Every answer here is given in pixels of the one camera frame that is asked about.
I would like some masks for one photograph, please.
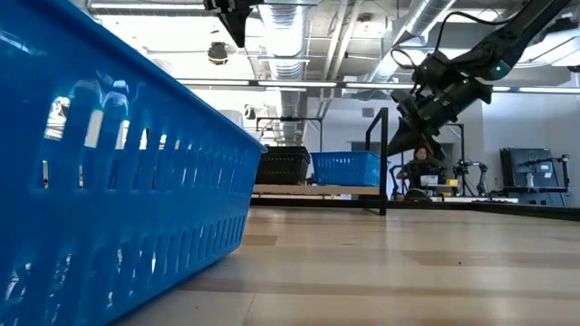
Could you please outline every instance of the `wall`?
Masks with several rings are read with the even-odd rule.
[[[576,87],[575,79],[561,87]],[[488,184],[503,185],[499,149],[550,148],[555,157],[569,154],[572,194],[569,206],[580,206],[574,190],[580,183],[580,109],[574,95],[494,94],[491,105],[483,105],[484,152],[489,166]],[[562,182],[560,166],[556,168]]]
[[[579,87],[579,78],[580,74],[573,74],[573,80],[565,86]],[[568,169],[572,193],[566,203],[568,206],[580,206],[580,97],[555,96],[546,105],[546,112],[549,117],[546,120],[547,146],[554,156],[570,155]]]
[[[490,105],[484,103],[484,152],[481,159],[489,167],[488,184],[503,186],[499,150],[503,148],[548,147],[545,95],[494,94]]]

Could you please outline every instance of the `blue crate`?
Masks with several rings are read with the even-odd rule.
[[[312,153],[318,185],[379,186],[381,159],[368,151]]]
[[[265,149],[68,1],[0,1],[0,99],[0,324],[103,325],[239,247]]]

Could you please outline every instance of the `black cable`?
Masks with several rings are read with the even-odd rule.
[[[443,37],[443,30],[445,29],[445,23],[450,19],[450,17],[452,17],[454,15],[468,18],[476,23],[486,24],[486,25],[491,25],[491,26],[499,26],[502,24],[507,24],[511,21],[511,18],[510,18],[510,19],[503,20],[503,21],[489,22],[487,20],[477,18],[476,16],[473,16],[471,14],[465,14],[462,12],[451,12],[445,17],[445,19],[443,19],[443,23],[441,23],[441,29],[439,30],[439,37],[437,38],[437,44],[435,45],[435,51],[439,50],[439,47],[441,45],[441,38]]]
[[[471,181],[469,181],[469,179],[468,179],[468,178],[465,178],[465,182],[468,184],[468,190],[469,190],[469,193],[470,193],[470,194],[471,194],[471,195],[474,197],[474,196],[475,196],[475,194],[473,194],[473,190],[472,190],[472,189],[475,189],[475,191],[478,191],[478,188],[477,188],[477,187],[475,187],[475,186],[473,185],[473,183],[472,183]]]
[[[477,15],[477,17],[479,17],[481,14],[483,14],[483,13],[487,12],[487,10],[491,10],[492,12],[496,13],[496,15],[498,16],[498,18],[499,18],[499,17],[501,17],[501,14],[499,13],[499,11],[497,11],[497,10],[496,10],[496,9],[494,9],[494,8],[485,8],[485,9],[483,9],[483,10],[482,10],[482,11],[481,11],[481,12],[480,12],[478,15]]]
[[[409,58],[409,61],[411,62],[411,65],[409,65],[409,64],[402,64],[402,63],[398,62],[398,61],[397,61],[397,59],[395,59],[394,55],[392,55],[392,53],[395,53],[395,52],[397,52],[397,53],[400,53],[400,54],[402,54],[402,55],[406,56],[407,58]],[[399,67],[401,67],[402,69],[411,69],[411,70],[417,70],[417,69],[419,69],[419,68],[417,67],[417,65],[415,64],[415,62],[413,62],[413,58],[411,58],[411,56],[410,56],[408,53],[406,53],[404,50],[402,50],[402,49],[399,49],[399,48],[394,48],[394,49],[392,49],[392,50],[391,50],[391,58],[392,58],[392,59],[395,61],[395,63],[397,63],[397,65],[399,65]]]

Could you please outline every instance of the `ceiling light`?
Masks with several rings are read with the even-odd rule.
[[[493,87],[493,91],[496,92],[505,92],[505,91],[510,91],[511,87],[506,87],[506,86],[494,86]]]
[[[298,87],[266,87],[266,91],[307,91],[307,89]]]
[[[196,79],[178,79],[178,82],[188,86],[204,85],[204,86],[247,86],[249,81],[236,80],[196,80]]]
[[[296,57],[267,57],[259,56],[257,59],[260,62],[310,62],[308,58],[296,58]]]
[[[535,94],[580,94],[580,88],[573,87],[520,87],[519,91]]]
[[[336,87],[336,82],[331,81],[259,81],[257,84],[266,87]]]
[[[203,5],[163,5],[163,4],[92,4],[93,9],[149,9],[149,10],[205,10]]]
[[[406,83],[371,83],[371,82],[347,82],[346,88],[359,90],[410,90],[413,85]]]

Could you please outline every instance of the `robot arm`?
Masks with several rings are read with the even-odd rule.
[[[488,35],[472,50],[450,60],[436,50],[417,67],[413,80],[420,91],[392,92],[399,103],[400,127],[389,144],[389,156],[426,146],[437,159],[445,154],[434,139],[439,129],[476,100],[491,103],[492,86],[486,81],[504,78],[514,68],[529,42],[570,0],[530,0],[506,25]],[[429,90],[430,94],[421,95]]]
[[[469,167],[479,167],[479,182],[476,185],[476,189],[478,191],[478,196],[485,197],[488,193],[486,190],[486,173],[488,173],[488,166],[483,164],[482,162],[466,162],[460,160],[455,167],[453,167],[453,173],[455,174],[455,178],[459,178],[459,176],[463,177],[465,180],[465,175],[469,174]],[[468,191],[472,196],[474,196],[471,189],[468,187]]]

